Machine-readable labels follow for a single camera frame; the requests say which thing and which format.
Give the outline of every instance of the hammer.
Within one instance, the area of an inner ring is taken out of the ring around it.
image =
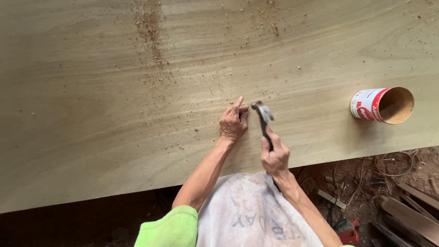
[[[268,106],[266,106],[264,103],[262,103],[262,101],[255,101],[252,103],[252,109],[256,110],[256,112],[259,115],[259,121],[261,122],[261,128],[262,128],[262,135],[267,138],[268,142],[270,143],[270,152],[273,151],[273,143],[271,142],[270,137],[267,135],[267,125],[268,125],[268,117],[267,115],[270,117],[270,119],[273,121],[274,117],[273,114],[271,113],[270,109],[268,108]]]

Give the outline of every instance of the red label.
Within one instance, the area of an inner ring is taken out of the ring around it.
[[[372,113],[374,114],[374,117],[376,120],[383,122],[384,120],[380,117],[380,114],[378,113],[378,103],[380,102],[381,96],[387,92],[390,88],[385,88],[377,93],[374,100],[372,101]]]
[[[369,111],[368,111],[366,108],[364,108],[364,107],[357,108],[357,112],[358,112],[358,115],[359,115],[362,119],[370,120],[370,121],[375,120],[374,117],[372,116],[372,113],[369,112]]]

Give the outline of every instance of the workbench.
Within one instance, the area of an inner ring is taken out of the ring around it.
[[[241,95],[271,109],[289,167],[439,145],[431,0],[20,0],[0,12],[0,213],[181,185]],[[404,123],[351,116],[354,93],[394,86],[414,95]],[[251,111],[221,175],[263,171]]]

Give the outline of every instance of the tin can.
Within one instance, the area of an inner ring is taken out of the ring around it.
[[[404,87],[366,89],[354,94],[350,107],[357,119],[399,124],[412,114],[414,98]]]

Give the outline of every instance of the neon green shirt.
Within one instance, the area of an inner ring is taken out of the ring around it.
[[[197,223],[198,214],[194,208],[178,206],[162,219],[143,223],[134,247],[194,247]]]

